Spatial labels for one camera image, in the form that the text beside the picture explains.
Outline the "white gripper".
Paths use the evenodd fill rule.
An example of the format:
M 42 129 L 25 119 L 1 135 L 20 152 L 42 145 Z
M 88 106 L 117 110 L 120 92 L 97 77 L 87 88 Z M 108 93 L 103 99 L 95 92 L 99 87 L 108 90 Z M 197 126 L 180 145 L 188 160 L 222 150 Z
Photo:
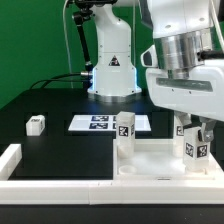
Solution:
M 214 139 L 215 120 L 224 121 L 224 67 L 198 66 L 189 72 L 188 79 L 169 79 L 166 71 L 149 68 L 146 80 L 152 102 L 175 110 L 176 126 L 191 125 L 190 114 L 201 116 L 199 140 Z

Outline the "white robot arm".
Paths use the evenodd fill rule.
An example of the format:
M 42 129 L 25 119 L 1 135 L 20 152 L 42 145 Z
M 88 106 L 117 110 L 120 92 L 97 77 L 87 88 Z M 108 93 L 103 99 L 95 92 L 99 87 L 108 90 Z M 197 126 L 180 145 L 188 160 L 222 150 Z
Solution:
M 142 23 L 152 44 L 141 55 L 154 105 L 197 115 L 199 139 L 210 141 L 213 128 L 224 121 L 224 38 L 220 36 L 224 0 L 138 0 Z M 137 89 L 128 65 L 126 37 L 115 30 L 111 7 L 95 7 L 99 59 L 89 90 L 99 97 L 121 97 Z

